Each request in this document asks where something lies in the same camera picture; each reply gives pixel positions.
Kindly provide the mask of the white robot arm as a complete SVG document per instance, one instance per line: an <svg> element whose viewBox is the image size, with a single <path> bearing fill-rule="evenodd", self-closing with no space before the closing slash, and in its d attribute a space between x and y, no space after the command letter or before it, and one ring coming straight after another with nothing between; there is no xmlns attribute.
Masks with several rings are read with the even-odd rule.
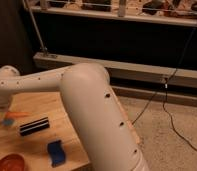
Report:
<svg viewBox="0 0 197 171"><path fill-rule="evenodd" d="M25 76L12 66L0 68L0 109L15 94L52 91L60 93L94 171L150 171L102 65L79 63Z"/></svg>

